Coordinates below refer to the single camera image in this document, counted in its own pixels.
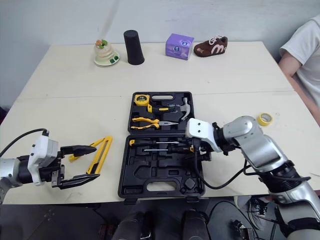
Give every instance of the yellow tape measure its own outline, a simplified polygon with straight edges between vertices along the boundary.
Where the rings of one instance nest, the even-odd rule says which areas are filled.
[[[149,104],[149,99],[150,96],[149,95],[145,95],[145,94],[136,94],[134,96],[134,103],[137,106],[148,106]]]
[[[256,120],[259,125],[268,126],[272,122],[273,118],[269,113],[264,112],[257,116]]]

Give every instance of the white wall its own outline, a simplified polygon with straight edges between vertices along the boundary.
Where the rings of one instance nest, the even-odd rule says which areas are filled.
[[[11,106],[50,45],[123,43],[135,29],[141,42],[171,33],[204,41],[263,41],[278,49],[320,0],[0,0],[0,106]]]

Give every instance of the tool case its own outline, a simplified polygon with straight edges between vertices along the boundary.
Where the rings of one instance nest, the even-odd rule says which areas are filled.
[[[139,95],[148,96],[148,99],[142,99],[145,101],[144,105],[135,103],[135,98]],[[187,98],[187,104],[189,105],[189,114],[185,120],[181,120],[186,111],[179,111],[179,106],[185,104],[185,98]],[[148,104],[149,107],[152,106],[155,112],[148,111]],[[172,109],[170,109],[160,113],[159,110],[166,106],[171,106],[169,108],[176,107],[178,110],[171,111]],[[155,126],[144,129],[132,128],[151,125],[150,122],[133,122],[132,120],[141,117],[178,124],[160,125],[158,128]],[[118,188],[118,195],[125,198],[125,203],[135,204],[139,198],[155,197],[186,197],[188,202],[197,202],[198,197],[205,193],[203,182],[193,172],[194,153],[170,153],[166,150],[170,146],[175,148],[191,146],[191,140],[185,138],[185,131],[188,120],[194,117],[191,92],[135,92],[132,95],[128,121],[130,135],[125,141]],[[154,143],[130,146],[133,140],[153,141]],[[203,176],[201,161],[210,161],[211,155],[206,153],[199,156],[198,159],[198,169]],[[169,183],[170,185],[166,186],[172,187],[172,189],[153,190],[154,185],[159,182]]]

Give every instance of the robotic arm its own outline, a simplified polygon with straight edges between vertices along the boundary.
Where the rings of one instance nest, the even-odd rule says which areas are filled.
[[[82,174],[64,179],[65,166],[61,164],[65,155],[74,154],[75,157],[79,157],[95,150],[92,146],[73,145],[61,147],[59,151],[58,142],[50,140],[49,131],[44,129],[32,145],[30,155],[17,158],[0,157],[0,204],[3,203],[9,189],[23,184],[33,182],[36,186],[41,186],[45,182],[51,182],[53,188],[68,189],[96,179],[100,174]]]
[[[228,155],[241,149],[278,204],[278,218],[284,223],[281,230],[287,239],[320,239],[320,200],[307,182],[310,178],[299,176],[294,164],[263,134],[253,117],[238,117],[223,128],[191,118],[186,136],[206,142],[212,152]]]

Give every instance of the screwdriver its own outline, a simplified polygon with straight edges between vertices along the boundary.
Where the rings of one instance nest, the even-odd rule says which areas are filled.
[[[129,141],[130,147],[149,146],[156,144],[179,144],[178,141],[156,141],[156,140],[145,140],[145,139],[132,139]]]
[[[189,154],[194,152],[194,148],[192,146],[177,146],[171,147],[168,149],[144,149],[145,152],[153,152],[153,151],[166,151],[168,154]]]

